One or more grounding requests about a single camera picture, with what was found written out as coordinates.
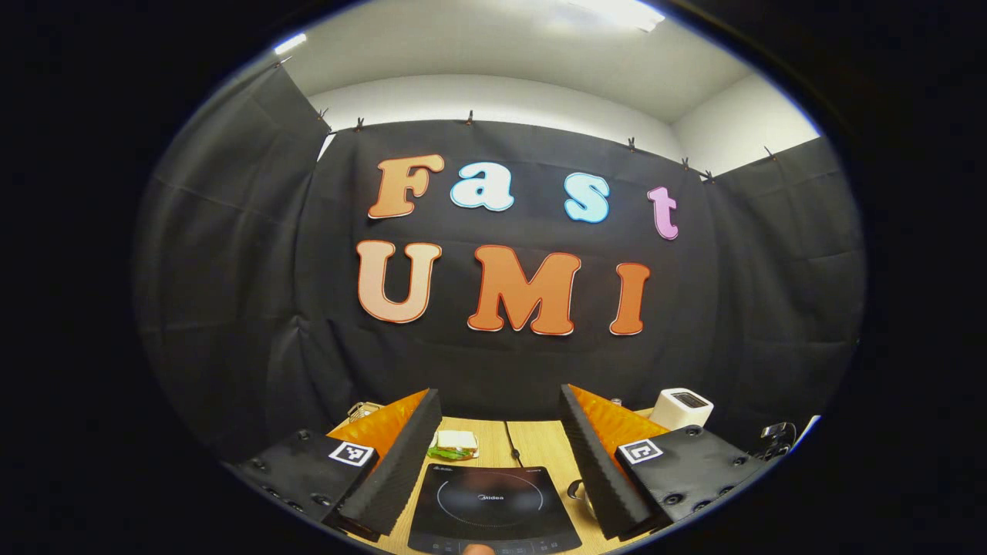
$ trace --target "finger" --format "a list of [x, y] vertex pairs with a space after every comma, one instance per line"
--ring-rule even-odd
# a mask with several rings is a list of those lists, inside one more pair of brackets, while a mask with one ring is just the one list
[[463, 555], [495, 555], [494, 549], [488, 545], [471, 543], [463, 550]]

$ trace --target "letter s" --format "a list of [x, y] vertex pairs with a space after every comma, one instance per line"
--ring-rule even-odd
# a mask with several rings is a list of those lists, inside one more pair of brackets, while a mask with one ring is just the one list
[[574, 173], [563, 183], [571, 199], [566, 200], [566, 214], [576, 221], [599, 223], [610, 213], [610, 186], [603, 178], [589, 174]]

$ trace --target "induction cooktop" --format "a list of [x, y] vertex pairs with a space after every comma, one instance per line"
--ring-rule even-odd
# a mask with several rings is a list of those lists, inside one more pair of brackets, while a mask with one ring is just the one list
[[541, 555], [582, 545], [544, 466], [429, 464], [408, 546], [460, 555], [483, 543], [496, 555]]

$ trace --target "ceiling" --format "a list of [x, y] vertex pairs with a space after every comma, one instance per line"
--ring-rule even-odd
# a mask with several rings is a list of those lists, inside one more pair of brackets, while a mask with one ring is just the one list
[[674, 123], [751, 73], [670, 20], [645, 33], [566, 0], [372, 0], [305, 34], [284, 67], [307, 97], [391, 77], [494, 75]]

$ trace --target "metal object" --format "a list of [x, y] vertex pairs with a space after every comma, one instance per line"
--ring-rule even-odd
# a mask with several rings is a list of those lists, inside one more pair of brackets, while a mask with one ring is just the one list
[[797, 437], [796, 425], [791, 422], [781, 422], [769, 426], [761, 431], [761, 438], [766, 438], [770, 443], [763, 451], [754, 453], [754, 457], [767, 462], [776, 456], [784, 455], [792, 450], [792, 445]]
[[349, 410], [346, 411], [346, 415], [349, 417], [348, 419], [350, 422], [356, 422], [357, 420], [371, 413], [374, 413], [382, 408], [384, 407], [376, 403], [366, 403], [360, 401], [359, 403], [356, 403], [352, 407], [349, 407]]
[[589, 515], [596, 518], [596, 511], [593, 510], [593, 503], [589, 501], [589, 496], [586, 494], [586, 488], [582, 489], [582, 495], [578, 495], [576, 493], [579, 489], [579, 484], [581, 483], [582, 480], [575, 480], [569, 484], [569, 489], [566, 490], [566, 495], [568, 495], [571, 499], [582, 501], [582, 503], [586, 505], [586, 510], [589, 511]]

